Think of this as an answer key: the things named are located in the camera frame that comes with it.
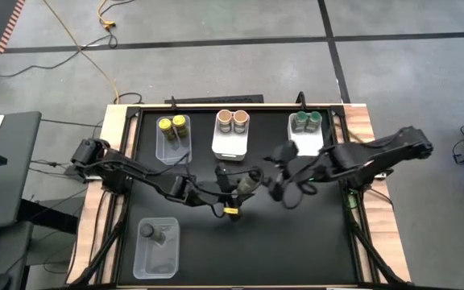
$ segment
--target small cup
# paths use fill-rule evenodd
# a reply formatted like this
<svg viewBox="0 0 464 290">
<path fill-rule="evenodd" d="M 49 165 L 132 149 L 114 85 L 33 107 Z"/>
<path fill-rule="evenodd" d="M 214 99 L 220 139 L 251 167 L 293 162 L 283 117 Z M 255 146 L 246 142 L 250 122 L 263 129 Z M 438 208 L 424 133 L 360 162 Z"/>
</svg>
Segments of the small cup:
<svg viewBox="0 0 464 290">
<path fill-rule="evenodd" d="M 242 134 L 247 130 L 247 123 L 250 120 L 250 116 L 243 110 L 236 111 L 234 113 L 234 131 L 238 134 Z"/>
<path fill-rule="evenodd" d="M 228 133 L 232 130 L 232 113 L 229 110 L 217 112 L 217 121 L 221 132 Z"/>
</svg>

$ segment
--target yellow cable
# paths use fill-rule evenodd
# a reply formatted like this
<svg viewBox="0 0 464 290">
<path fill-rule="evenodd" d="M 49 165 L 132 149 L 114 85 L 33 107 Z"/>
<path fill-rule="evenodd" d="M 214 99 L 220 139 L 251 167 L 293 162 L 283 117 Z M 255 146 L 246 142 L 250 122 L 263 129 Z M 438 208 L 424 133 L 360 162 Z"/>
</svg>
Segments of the yellow cable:
<svg viewBox="0 0 464 290">
<path fill-rule="evenodd" d="M 66 32 L 69 34 L 69 37 L 71 37 L 72 41 L 75 43 L 75 45 L 77 46 L 78 48 L 78 51 L 83 55 L 85 56 L 85 58 L 87 60 L 89 60 L 95 68 L 97 68 L 98 71 L 100 71 L 100 73 L 105 77 L 106 80 L 109 81 L 110 83 L 110 86 L 112 86 L 112 89 L 114 90 L 114 93 L 116 95 L 116 104 L 119 104 L 119 92 L 118 92 L 118 88 L 116 87 L 116 84 L 114 83 L 114 81 L 112 81 L 112 79 L 110 79 L 110 77 L 105 73 L 103 72 L 103 70 L 97 66 L 97 64 L 94 62 L 94 60 L 91 60 L 91 58 L 89 56 L 87 56 L 84 51 L 81 49 L 81 46 L 78 45 L 78 42 L 74 39 L 73 35 L 71 34 L 71 31 L 69 31 L 69 29 L 65 26 L 64 22 L 62 21 L 62 19 L 60 19 L 60 17 L 58 16 L 58 14 L 53 10 L 53 8 L 49 5 L 48 1 L 46 0 L 43 0 L 44 3 L 46 4 L 46 6 L 49 8 L 49 10 L 53 13 L 53 15 L 55 15 L 56 19 L 58 20 L 58 22 L 60 22 L 60 24 L 62 24 L 62 27 L 64 27 L 64 29 L 66 30 Z"/>
</svg>

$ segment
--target black table surface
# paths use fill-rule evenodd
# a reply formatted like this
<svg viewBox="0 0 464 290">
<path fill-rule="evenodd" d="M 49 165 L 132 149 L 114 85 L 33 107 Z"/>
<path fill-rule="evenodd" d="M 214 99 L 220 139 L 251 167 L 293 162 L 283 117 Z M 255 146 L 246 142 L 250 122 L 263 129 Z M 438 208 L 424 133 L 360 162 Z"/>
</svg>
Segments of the black table surface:
<svg viewBox="0 0 464 290">
<path fill-rule="evenodd" d="M 248 152 L 231 171 L 258 165 L 275 176 L 273 164 L 262 161 L 288 139 L 285 111 L 248 111 L 251 116 Z M 147 113 L 139 129 L 135 159 L 155 169 L 166 168 L 155 157 L 155 120 L 169 114 Z M 218 163 L 211 150 L 215 111 L 187 113 L 191 118 L 193 161 L 198 180 L 215 180 Z M 318 285 L 355 282 L 351 240 L 344 220 L 338 183 L 319 184 L 316 196 L 287 210 L 261 187 L 242 206 L 243 217 L 233 223 L 218 219 L 210 207 L 190 208 L 166 201 L 151 187 L 134 183 L 127 229 L 122 244 L 120 285 Z M 289 188 L 288 204 L 298 192 Z M 174 217 L 180 224 L 179 269 L 165 280 L 133 276 L 137 226 L 142 218 Z"/>
<path fill-rule="evenodd" d="M 15 223 L 39 130 L 39 112 L 7 114 L 0 126 L 0 227 Z"/>
<path fill-rule="evenodd" d="M 8 272 L 11 276 L 10 287 L 7 290 L 19 290 L 26 266 L 26 253 L 31 239 L 33 225 L 30 222 L 19 222 L 7 228 L 0 229 L 0 274 L 17 260 Z"/>
</svg>

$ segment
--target clear plastic box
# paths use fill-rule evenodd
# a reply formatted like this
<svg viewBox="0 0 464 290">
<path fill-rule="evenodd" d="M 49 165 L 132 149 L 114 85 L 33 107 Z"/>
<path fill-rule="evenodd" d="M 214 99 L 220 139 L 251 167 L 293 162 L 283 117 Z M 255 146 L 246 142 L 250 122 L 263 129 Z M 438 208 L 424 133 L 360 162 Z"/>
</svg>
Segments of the clear plastic box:
<svg viewBox="0 0 464 290">
<path fill-rule="evenodd" d="M 176 161 L 180 160 L 185 153 L 189 152 L 187 162 L 191 162 L 193 159 L 193 150 L 191 146 L 191 119 L 188 115 L 183 115 L 185 118 L 185 126 L 188 131 L 188 135 L 185 138 L 180 138 L 178 133 L 175 130 L 176 139 L 173 141 L 168 141 L 164 137 L 164 133 L 159 128 L 159 121 L 163 118 L 168 118 L 173 120 L 175 116 L 163 116 L 157 119 L 155 124 L 157 130 L 157 145 L 155 149 L 155 156 L 158 160 L 166 165 L 173 165 Z"/>
<path fill-rule="evenodd" d="M 139 234 L 141 226 L 146 224 L 150 224 L 162 231 L 165 236 L 162 245 Z M 178 271 L 179 249 L 180 226 L 176 218 L 143 218 L 137 227 L 134 277 L 141 280 L 172 278 Z"/>
</svg>

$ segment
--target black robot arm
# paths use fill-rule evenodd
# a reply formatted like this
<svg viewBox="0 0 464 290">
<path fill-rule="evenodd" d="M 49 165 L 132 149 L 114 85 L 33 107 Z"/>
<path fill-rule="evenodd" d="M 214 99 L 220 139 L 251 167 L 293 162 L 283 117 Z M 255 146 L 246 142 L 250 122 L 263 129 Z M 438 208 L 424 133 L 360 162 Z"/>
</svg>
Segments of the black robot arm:
<svg viewBox="0 0 464 290">
<path fill-rule="evenodd" d="M 433 151 L 433 145 L 422 130 L 412 126 L 402 128 L 395 134 L 369 143 L 342 143 L 323 147 L 318 156 L 297 157 L 298 148 L 293 141 L 277 147 L 265 158 L 280 169 L 276 180 L 265 185 L 273 199 L 280 201 L 289 183 L 296 183 L 304 193 L 314 194 L 309 182 L 345 180 L 350 189 L 364 190 L 376 175 L 392 172 L 392 167 L 404 160 L 425 159 Z M 288 164 L 296 159 L 309 159 L 302 168 L 288 170 Z"/>
<path fill-rule="evenodd" d="M 242 190 L 238 190 L 241 183 L 230 178 L 236 173 L 229 173 L 225 164 L 219 164 L 216 167 L 216 181 L 197 182 L 196 177 L 189 173 L 188 166 L 186 166 L 185 174 L 171 173 L 172 168 L 156 171 L 111 149 L 105 140 L 100 139 L 82 140 L 71 162 L 82 176 L 100 176 L 103 188 L 109 192 L 127 194 L 130 192 L 131 181 L 137 180 L 152 186 L 167 200 L 183 205 L 213 206 L 221 203 L 226 208 L 233 209 L 229 214 L 233 221 L 240 217 L 241 204 L 252 197 L 253 191 L 258 187 L 252 186 L 250 190 L 244 190 L 241 187 Z M 260 168 L 252 168 L 246 172 L 251 180 L 260 184 L 263 178 Z"/>
</svg>

